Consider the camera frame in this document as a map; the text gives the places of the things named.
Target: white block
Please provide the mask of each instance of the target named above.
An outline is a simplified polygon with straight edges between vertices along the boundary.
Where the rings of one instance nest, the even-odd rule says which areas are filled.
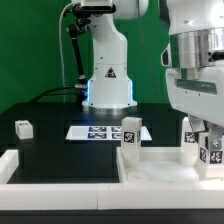
[[[96,210],[97,184],[3,184],[0,210]]]
[[[141,148],[142,119],[126,117],[122,120],[121,153],[125,166],[137,166]]]
[[[0,158],[0,184],[7,184],[18,165],[18,150],[7,150]]]
[[[99,185],[98,209],[224,208],[222,181]]]
[[[201,133],[199,137],[199,153],[197,161],[197,171],[200,179],[222,178],[224,177],[224,151],[212,151],[207,148],[206,138],[208,133]]]
[[[198,159],[198,144],[194,140],[194,133],[188,117],[182,124],[180,162],[184,166],[195,166]]]
[[[33,138],[33,126],[29,121],[16,121],[15,122],[16,134],[20,139]]]

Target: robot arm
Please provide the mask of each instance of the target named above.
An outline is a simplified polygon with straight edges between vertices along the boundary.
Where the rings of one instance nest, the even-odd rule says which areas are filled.
[[[169,24],[163,17],[170,25],[166,53],[171,68],[166,80],[171,105],[208,121],[209,148],[219,150],[224,132],[224,2],[166,0],[164,4],[170,19]]]
[[[118,115],[136,109],[132,81],[127,75],[127,40],[117,31],[114,19],[136,18],[137,1],[73,0],[77,32],[82,33],[88,26],[93,39],[94,67],[88,81],[88,97],[82,103],[84,111]],[[139,1],[140,15],[143,15],[148,0]]]

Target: warning label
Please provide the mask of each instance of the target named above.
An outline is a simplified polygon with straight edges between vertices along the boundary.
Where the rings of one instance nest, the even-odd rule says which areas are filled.
[[[112,67],[107,72],[105,78],[117,78]]]

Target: black table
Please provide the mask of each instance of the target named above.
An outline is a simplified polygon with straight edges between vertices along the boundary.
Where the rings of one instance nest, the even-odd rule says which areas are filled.
[[[125,116],[81,112],[72,103],[20,103],[0,115],[0,152],[19,149],[20,165],[9,183],[117,183],[116,141],[67,141],[71,125],[120,126],[126,116],[141,117],[152,136],[142,146],[179,146],[185,114],[169,105],[140,104]],[[32,140],[20,140],[15,121],[29,120]],[[213,223],[223,210],[0,211],[0,223]]]

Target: green backdrop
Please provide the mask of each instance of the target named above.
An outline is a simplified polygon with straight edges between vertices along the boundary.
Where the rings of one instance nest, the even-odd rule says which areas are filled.
[[[58,20],[67,0],[2,0],[0,13],[0,112],[18,102],[28,102],[50,88],[62,86]],[[159,23],[157,0],[150,0],[142,17],[147,51],[164,103],[168,102],[165,68],[160,54],[168,42],[168,31]],[[74,17],[63,21],[66,84],[77,81],[71,41],[65,31]],[[140,103],[159,103],[140,38],[137,20],[116,21],[128,39],[128,74],[134,82],[134,98]],[[92,74],[91,35],[79,38],[85,72]]]

